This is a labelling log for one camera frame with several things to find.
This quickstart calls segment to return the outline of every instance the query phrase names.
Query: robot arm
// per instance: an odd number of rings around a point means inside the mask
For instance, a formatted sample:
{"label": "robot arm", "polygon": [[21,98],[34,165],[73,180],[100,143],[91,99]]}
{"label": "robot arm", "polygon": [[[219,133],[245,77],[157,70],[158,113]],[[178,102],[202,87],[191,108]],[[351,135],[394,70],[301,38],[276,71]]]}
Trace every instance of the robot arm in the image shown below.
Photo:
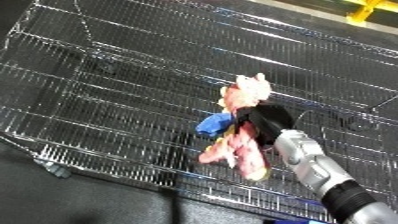
{"label": "robot arm", "polygon": [[339,164],[326,156],[315,140],[303,131],[292,129],[292,119],[283,107],[259,104],[247,116],[338,223],[398,223],[398,215],[375,200]]}

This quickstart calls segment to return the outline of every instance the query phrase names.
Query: pink plush toy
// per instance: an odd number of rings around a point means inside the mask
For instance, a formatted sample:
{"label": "pink plush toy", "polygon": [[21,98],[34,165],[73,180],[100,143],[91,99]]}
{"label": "pink plush toy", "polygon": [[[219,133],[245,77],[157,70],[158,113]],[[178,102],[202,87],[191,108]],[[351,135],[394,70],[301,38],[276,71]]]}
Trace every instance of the pink plush toy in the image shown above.
{"label": "pink plush toy", "polygon": [[[260,100],[267,100],[271,94],[271,86],[263,74],[253,78],[238,76],[236,84],[221,89],[222,99],[219,105],[225,107],[223,112],[236,115],[242,107],[255,107]],[[259,181],[270,176],[271,167],[260,151],[255,141],[258,133],[250,122],[245,122],[239,128],[239,134],[234,133],[230,126],[223,138],[218,138],[215,144],[207,147],[199,156],[199,162],[211,163],[226,159],[231,167],[237,165],[245,179]]]}

